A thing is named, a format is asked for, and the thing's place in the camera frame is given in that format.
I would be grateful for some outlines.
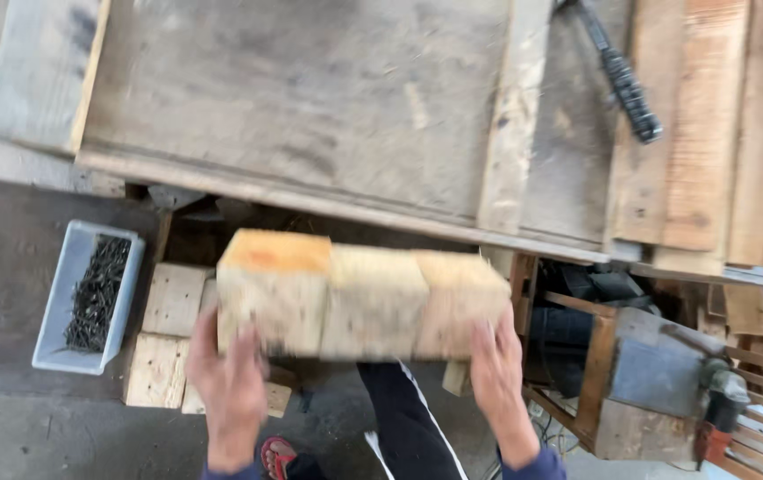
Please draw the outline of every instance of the wood block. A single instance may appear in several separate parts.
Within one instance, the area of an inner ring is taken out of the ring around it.
[[[397,359],[414,353],[429,287],[408,250],[334,245],[320,355]]]
[[[204,267],[160,263],[153,269],[148,305],[141,331],[172,336],[192,336],[200,310],[206,277]]]
[[[496,326],[511,287],[478,256],[430,250],[416,250],[414,256],[429,285],[416,354],[469,358],[472,322],[484,319]]]
[[[287,409],[292,388],[285,385],[266,382],[266,399],[269,401],[269,417],[283,418]],[[183,398],[183,413],[203,414],[206,413],[204,401],[198,391],[189,382],[186,382],[186,394]]]
[[[130,407],[180,408],[186,386],[187,356],[186,338],[139,334],[125,403]]]
[[[748,0],[685,3],[666,247],[712,252],[727,238],[748,14]]]
[[[218,262],[218,349],[257,326],[269,353],[318,355],[331,241],[297,233],[239,230]]]
[[[763,287],[728,284],[724,292],[731,333],[763,336]]]
[[[11,0],[0,43],[0,136],[76,154],[110,0]]]

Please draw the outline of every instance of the blue sleeve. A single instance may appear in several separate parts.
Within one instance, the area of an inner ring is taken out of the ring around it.
[[[249,464],[237,473],[210,472],[209,467],[204,465],[200,480],[260,480],[260,472],[256,464]]]
[[[542,445],[536,460],[520,470],[503,464],[503,480],[566,480],[565,465],[556,452]]]

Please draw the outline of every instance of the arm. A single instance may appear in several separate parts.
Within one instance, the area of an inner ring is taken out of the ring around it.
[[[564,479],[565,467],[554,452],[542,449],[520,394],[524,379],[522,352],[513,318],[509,302],[496,331],[487,321],[473,326],[473,394],[500,447],[503,478]]]
[[[202,478],[256,479],[254,446],[268,409],[266,365],[253,330],[237,335],[227,354],[219,356],[216,322],[216,308],[198,317],[186,362],[186,376],[206,408],[209,442]]]

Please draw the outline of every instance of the leg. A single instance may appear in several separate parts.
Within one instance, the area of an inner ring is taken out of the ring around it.
[[[376,410],[379,450],[393,478],[467,478],[404,365],[359,363],[357,370]]]

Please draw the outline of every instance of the wooden block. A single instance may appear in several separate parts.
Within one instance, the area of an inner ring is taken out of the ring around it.
[[[0,136],[76,154],[110,0],[11,0],[0,43]]]
[[[215,278],[207,278],[204,281],[204,291],[200,294],[199,312],[216,303],[218,303],[218,284]]]
[[[239,230],[218,262],[218,349],[257,326],[269,353],[319,354],[328,301],[331,241]]]
[[[443,371],[443,389],[454,396],[472,393],[469,361],[451,360],[446,362],[446,370]]]
[[[763,265],[763,1],[751,3],[728,262]]]
[[[429,286],[410,251],[334,245],[320,355],[410,357],[428,299]]]
[[[180,408],[186,386],[187,356],[186,338],[139,334],[125,403],[130,407]]]
[[[763,336],[763,287],[727,284],[724,292],[731,333]]]
[[[685,3],[666,247],[713,252],[727,238],[748,7],[748,0]]]
[[[508,282],[478,256],[429,250],[414,255],[429,285],[417,355],[469,358],[472,322],[496,326],[511,294]]]
[[[153,269],[141,331],[192,336],[204,283],[211,269],[160,263]]]
[[[266,382],[266,399],[269,401],[269,417],[283,418],[287,409],[292,388],[285,385]],[[183,413],[203,414],[206,413],[204,401],[192,384],[186,382],[186,394],[183,398]]]
[[[640,144],[630,122],[619,115],[612,150],[615,184],[612,236],[659,244],[663,237],[666,171],[671,158],[677,92],[683,61],[684,2],[639,0],[633,18],[632,60],[651,110],[664,125],[663,137]]]

